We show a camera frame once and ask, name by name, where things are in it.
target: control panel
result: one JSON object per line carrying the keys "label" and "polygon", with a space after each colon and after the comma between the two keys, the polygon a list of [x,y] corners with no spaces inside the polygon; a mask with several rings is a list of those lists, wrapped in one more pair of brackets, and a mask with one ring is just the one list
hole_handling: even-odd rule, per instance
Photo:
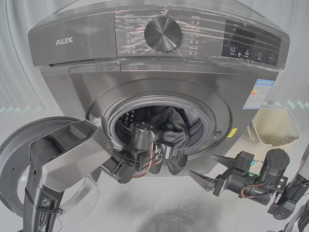
{"label": "control panel", "polygon": [[281,46],[279,36],[258,25],[185,6],[115,9],[115,30],[118,57],[228,57],[267,67],[277,66]]}
{"label": "control panel", "polygon": [[281,38],[257,27],[226,20],[222,56],[277,65]]}
{"label": "control panel", "polygon": [[117,56],[220,57],[224,21],[186,6],[115,9]]}

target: laundry basket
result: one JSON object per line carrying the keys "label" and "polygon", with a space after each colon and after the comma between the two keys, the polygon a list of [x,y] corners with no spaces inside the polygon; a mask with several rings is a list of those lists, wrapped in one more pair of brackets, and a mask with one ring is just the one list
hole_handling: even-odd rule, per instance
{"label": "laundry basket", "polygon": [[[235,157],[241,151],[255,155],[263,161],[270,149],[288,151],[299,140],[299,130],[291,112],[283,106],[263,105],[246,131],[231,148]],[[261,162],[252,168],[260,168]]]}

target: warning sticker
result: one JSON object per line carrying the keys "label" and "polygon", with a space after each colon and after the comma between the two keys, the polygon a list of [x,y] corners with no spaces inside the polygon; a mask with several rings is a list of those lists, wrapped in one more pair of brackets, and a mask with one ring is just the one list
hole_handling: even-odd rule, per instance
{"label": "warning sticker", "polygon": [[231,132],[230,132],[230,134],[229,134],[227,137],[232,137],[232,136],[234,136],[235,132],[237,132],[237,129],[238,129],[238,128],[232,129]]}
{"label": "warning sticker", "polygon": [[257,79],[243,109],[260,109],[275,81]]}

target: cable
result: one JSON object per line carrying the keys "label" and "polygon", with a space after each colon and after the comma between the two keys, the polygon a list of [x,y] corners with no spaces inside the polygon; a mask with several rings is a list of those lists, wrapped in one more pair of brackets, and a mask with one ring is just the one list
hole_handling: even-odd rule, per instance
{"label": "cable", "polygon": [[156,164],[159,164],[161,161],[163,160],[163,155],[161,154],[161,160],[156,162],[156,163],[153,163],[152,165],[156,165]]}
{"label": "cable", "polygon": [[264,185],[265,182],[262,182],[260,184],[256,184],[256,185],[247,185],[247,186],[244,186],[241,191],[240,191],[240,195],[245,198],[245,199],[252,199],[252,198],[255,198],[257,196],[260,196],[260,195],[265,195],[265,194],[269,194],[269,193],[263,193],[263,194],[257,194],[257,195],[251,195],[251,196],[246,196],[243,192],[246,188],[250,188],[250,187],[258,187],[258,186],[262,186]]}
{"label": "cable", "polygon": [[298,176],[297,176],[297,180],[300,182],[300,184],[298,184],[298,185],[296,185],[296,186],[292,186],[292,187],[286,186],[286,188],[291,189],[291,188],[296,188],[296,187],[300,187],[300,186],[309,187],[309,185],[308,185],[308,184],[309,184],[309,181],[306,181],[305,183],[302,183],[302,182],[299,180]]}
{"label": "cable", "polygon": [[151,155],[151,157],[150,157],[150,161],[149,161],[149,165],[148,165],[148,168],[146,169],[146,171],[144,172],[144,173],[142,173],[141,175],[137,175],[137,176],[133,176],[133,178],[141,178],[141,177],[143,177],[147,172],[148,172],[148,170],[150,169],[150,167],[151,167],[151,163],[152,163],[152,151],[153,151],[153,148],[154,148],[154,144],[152,143],[151,144],[151,150],[150,150],[150,155]]}
{"label": "cable", "polygon": [[60,221],[60,219],[59,219],[59,217],[56,217],[58,220],[59,220],[59,222],[60,222],[60,230],[58,230],[57,232],[60,232],[61,230],[62,230],[62,222]]}
{"label": "cable", "polygon": [[58,210],[48,210],[48,209],[43,209],[43,208],[41,208],[41,207],[36,206],[36,205],[33,203],[33,201],[32,201],[32,199],[31,199],[31,197],[30,197],[30,195],[29,195],[29,193],[28,193],[28,191],[27,191],[26,188],[25,188],[25,195],[26,195],[26,197],[27,197],[29,203],[30,203],[36,210],[39,210],[39,211],[41,211],[41,212],[48,213],[48,214],[59,213],[60,215],[61,215],[62,212],[63,212],[63,210],[61,210],[61,209],[58,209]]}

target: plastic wrap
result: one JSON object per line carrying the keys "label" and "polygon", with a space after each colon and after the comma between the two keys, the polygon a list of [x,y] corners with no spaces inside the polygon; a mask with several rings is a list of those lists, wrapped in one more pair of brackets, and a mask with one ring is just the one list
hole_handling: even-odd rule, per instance
{"label": "plastic wrap", "polygon": [[[180,45],[169,52],[153,50],[144,38],[146,25],[159,16],[172,18],[182,32]],[[144,5],[132,10],[115,8],[117,55],[123,60],[132,56],[165,56],[282,71],[290,44],[288,35],[275,25],[271,28],[268,22],[262,25],[256,17],[252,18],[256,21],[172,4]],[[228,32],[229,27],[238,32]]]}

